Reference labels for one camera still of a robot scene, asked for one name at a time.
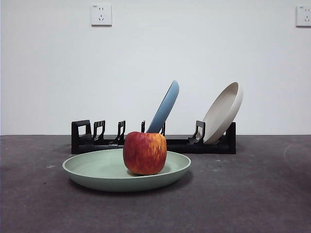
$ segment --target dish rack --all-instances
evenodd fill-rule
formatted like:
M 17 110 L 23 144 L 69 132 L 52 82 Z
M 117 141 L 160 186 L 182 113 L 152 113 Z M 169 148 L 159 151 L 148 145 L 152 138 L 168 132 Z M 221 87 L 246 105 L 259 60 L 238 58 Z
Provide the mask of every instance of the dish rack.
M 86 132 L 79 135 L 79 127 L 86 127 Z M 202 129 L 202 135 L 199 135 L 199 128 Z M 141 123 L 142 133 L 145 132 L 145 121 Z M 91 124 L 89 120 L 73 121 L 71 123 L 71 153 L 80 154 L 97 150 L 122 149 L 126 136 L 125 120 L 118 123 L 118 134 L 104 135 L 105 120 L 94 122 L 93 135 L 91 134 Z M 180 138 L 180 135 L 165 135 L 165 123 L 162 126 L 161 134 L 165 136 L 167 150 L 177 153 L 194 154 L 236 154 L 236 123 L 232 122 L 225 134 L 218 142 L 213 145 L 203 143 L 205 136 L 205 122 L 196 121 L 195 132 L 192 136 Z

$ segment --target green plate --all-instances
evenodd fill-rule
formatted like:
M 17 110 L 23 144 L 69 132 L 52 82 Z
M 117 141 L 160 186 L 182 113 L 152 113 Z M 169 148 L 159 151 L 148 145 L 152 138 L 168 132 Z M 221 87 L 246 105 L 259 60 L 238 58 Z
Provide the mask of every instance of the green plate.
M 141 176 L 126 168 L 123 149 L 115 149 L 76 155 L 67 159 L 63 168 L 70 179 L 84 187 L 108 192 L 134 192 L 171 184 L 186 173 L 190 164 L 188 157 L 168 151 L 162 171 Z

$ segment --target dish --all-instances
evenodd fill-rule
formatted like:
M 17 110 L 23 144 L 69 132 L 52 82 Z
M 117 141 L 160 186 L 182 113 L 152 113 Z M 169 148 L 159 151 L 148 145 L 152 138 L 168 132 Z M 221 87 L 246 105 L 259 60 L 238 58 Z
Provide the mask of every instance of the dish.
M 134 192 L 169 185 L 189 169 L 191 160 L 168 151 L 165 166 L 156 175 L 141 176 L 127 170 L 123 149 L 100 150 L 79 154 L 67 159 L 63 169 L 74 182 L 108 192 Z
M 237 115 L 243 99 L 238 83 L 226 87 L 207 111 L 204 144 L 213 144 L 224 134 Z
M 166 93 L 162 103 L 160 104 L 151 124 L 146 131 L 147 133 L 158 133 L 169 116 L 179 93 L 179 85 L 177 81 L 173 81 L 168 92 Z

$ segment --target red apple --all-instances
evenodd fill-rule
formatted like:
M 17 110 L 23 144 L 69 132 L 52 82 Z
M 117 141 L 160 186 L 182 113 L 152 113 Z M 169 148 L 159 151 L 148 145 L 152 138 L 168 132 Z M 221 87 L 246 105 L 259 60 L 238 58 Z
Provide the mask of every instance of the red apple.
M 163 169 L 166 152 L 166 140 L 163 135 L 131 132 L 125 139 L 123 160 L 131 172 L 153 175 Z

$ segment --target wall socket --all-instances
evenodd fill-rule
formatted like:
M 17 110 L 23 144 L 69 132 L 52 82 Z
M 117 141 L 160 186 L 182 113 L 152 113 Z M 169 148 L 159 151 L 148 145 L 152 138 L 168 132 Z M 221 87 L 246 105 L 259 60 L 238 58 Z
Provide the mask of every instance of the wall socket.
M 111 4 L 94 4 L 91 6 L 92 26 L 112 26 Z
M 311 27 L 311 6 L 296 7 L 296 26 Z

